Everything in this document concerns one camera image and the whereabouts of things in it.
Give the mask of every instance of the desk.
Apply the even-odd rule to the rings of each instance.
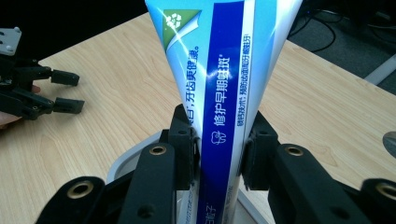
[[[80,75],[77,87],[38,81],[41,95],[86,104],[78,115],[44,115],[0,132],[0,223],[35,222],[73,178],[106,179],[123,152],[169,127],[181,103],[148,14],[40,64]],[[334,64],[287,41],[260,111],[281,143],[310,149],[333,178],[354,188],[370,177],[396,181],[396,160],[381,142],[396,131],[396,96]]]

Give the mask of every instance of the white tooth logo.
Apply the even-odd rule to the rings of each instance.
[[[172,16],[166,17],[166,25],[172,29],[177,29],[180,26],[181,16],[174,13]]]

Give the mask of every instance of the green leaf logo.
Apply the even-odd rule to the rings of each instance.
[[[163,47],[165,51],[176,41],[197,27],[201,10],[166,9],[163,11]]]

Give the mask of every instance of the dark blue label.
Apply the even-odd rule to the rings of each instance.
[[[220,223],[223,214],[233,154],[243,14],[244,2],[214,5],[197,223]]]

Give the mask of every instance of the light wood tabletop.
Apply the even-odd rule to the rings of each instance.
[[[80,75],[77,87],[37,81],[40,95],[86,103],[78,115],[52,113],[0,132],[0,223],[34,223],[76,177],[106,180],[123,152],[169,128],[181,103],[148,14],[40,64]],[[281,143],[308,148],[336,180],[353,188],[366,178],[396,181],[396,159],[382,145],[396,131],[396,96],[289,41],[260,111]],[[265,213],[263,193],[247,195]]]

